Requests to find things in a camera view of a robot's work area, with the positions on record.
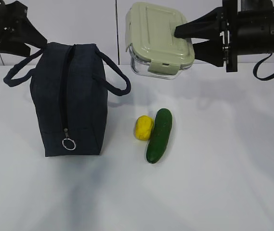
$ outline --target white wall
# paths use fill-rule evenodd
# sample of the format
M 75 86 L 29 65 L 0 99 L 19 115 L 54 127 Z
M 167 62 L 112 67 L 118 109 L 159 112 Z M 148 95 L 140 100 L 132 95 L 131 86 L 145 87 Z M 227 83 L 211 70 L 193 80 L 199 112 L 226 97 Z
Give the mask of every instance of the white wall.
M 188 21 L 195 20 L 222 5 L 222 0 L 144 0 L 175 8 Z M 117 63 L 116 0 L 20 0 L 28 6 L 28 18 L 49 42 L 64 44 L 96 43 L 101 51 Z M 125 16 L 137 0 L 117 0 L 120 64 L 129 64 L 125 52 Z M 240 56 L 240 62 L 256 62 L 266 55 Z M 5 65 L 16 64 L 22 58 L 2 54 Z

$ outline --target food container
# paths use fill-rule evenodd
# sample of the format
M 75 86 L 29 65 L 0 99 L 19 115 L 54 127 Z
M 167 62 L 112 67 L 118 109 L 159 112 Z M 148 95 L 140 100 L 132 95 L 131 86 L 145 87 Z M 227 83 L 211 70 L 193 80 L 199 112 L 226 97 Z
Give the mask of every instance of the food container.
M 142 76 L 174 79 L 195 60 L 190 39 L 174 37 L 176 26 L 187 23 L 177 10 L 137 2 L 126 15 L 126 51 L 132 70 Z

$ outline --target zipper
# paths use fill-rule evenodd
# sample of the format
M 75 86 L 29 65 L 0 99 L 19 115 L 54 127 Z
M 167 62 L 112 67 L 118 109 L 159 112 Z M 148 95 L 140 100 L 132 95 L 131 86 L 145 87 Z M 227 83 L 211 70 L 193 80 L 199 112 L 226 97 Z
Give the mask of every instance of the zipper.
M 76 149 L 76 143 L 72 139 L 70 139 L 68 131 L 68 118 L 67 118 L 67 79 L 68 79 L 68 72 L 70 64 L 73 60 L 73 57 L 75 55 L 76 45 L 71 46 L 65 55 L 63 69 L 62 69 L 62 77 L 61 77 L 61 84 L 60 84 L 60 92 L 59 92 L 59 106 L 60 106 L 60 115 L 61 115 L 61 123 L 62 123 L 62 129 L 65 135 L 65 138 L 62 140 L 62 145 L 67 150 L 75 150 Z M 73 148 L 68 148 L 65 143 L 67 141 L 70 141 L 73 144 Z

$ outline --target metal ring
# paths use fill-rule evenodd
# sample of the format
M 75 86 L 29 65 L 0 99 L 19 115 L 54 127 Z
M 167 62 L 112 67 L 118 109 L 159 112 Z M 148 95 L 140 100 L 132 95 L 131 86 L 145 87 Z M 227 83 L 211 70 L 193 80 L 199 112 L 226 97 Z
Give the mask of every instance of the metal ring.
M 64 144 L 64 141 L 71 141 L 71 142 L 73 143 L 74 147 L 73 147 L 73 148 L 67 148 L 67 147 L 65 146 L 65 144 Z M 73 141 L 73 140 L 70 139 L 70 138 L 65 138 L 65 139 L 63 139 L 63 140 L 62 140 L 62 145 L 63 145 L 63 147 L 65 147 L 65 148 L 66 148 L 67 150 L 69 150 L 69 151 L 73 151 L 73 150 L 76 149 L 76 143 L 75 143 L 75 141 Z

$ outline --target zipper pull ring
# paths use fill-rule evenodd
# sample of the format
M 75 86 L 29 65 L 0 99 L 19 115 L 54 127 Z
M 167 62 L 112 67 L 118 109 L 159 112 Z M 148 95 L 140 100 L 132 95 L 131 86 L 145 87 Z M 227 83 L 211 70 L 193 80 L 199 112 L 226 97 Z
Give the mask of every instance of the zipper pull ring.
M 71 138 L 69 138 L 68 129 L 67 129 L 67 128 L 64 129 L 64 133 L 65 133 L 65 138 L 62 140 L 62 145 L 63 145 L 63 147 L 65 147 L 65 148 L 66 148 L 67 150 L 69 150 L 69 151 L 75 150 L 76 147 L 77 147 L 77 146 L 76 146 L 76 143 L 75 143 L 74 140 L 72 140 Z M 68 148 L 68 147 L 65 145 L 65 141 L 70 141 L 70 142 L 72 142 L 73 145 L 74 145 L 74 147 L 73 147 L 73 148 Z

